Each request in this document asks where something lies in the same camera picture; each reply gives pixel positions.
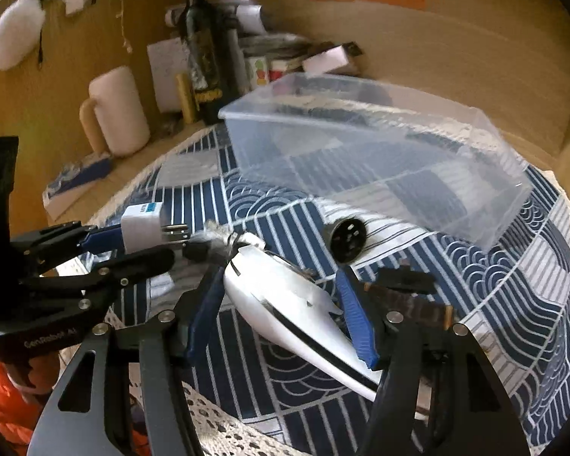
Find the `left hand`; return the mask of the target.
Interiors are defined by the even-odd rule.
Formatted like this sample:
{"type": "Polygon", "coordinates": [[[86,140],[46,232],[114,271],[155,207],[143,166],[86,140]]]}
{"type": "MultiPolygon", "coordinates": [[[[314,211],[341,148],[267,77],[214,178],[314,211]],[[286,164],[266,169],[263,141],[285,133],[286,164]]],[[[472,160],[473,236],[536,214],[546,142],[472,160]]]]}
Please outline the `left hand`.
{"type": "Polygon", "coordinates": [[[60,372],[57,352],[24,359],[22,363],[4,363],[11,383],[29,404],[46,405],[60,372]]]}

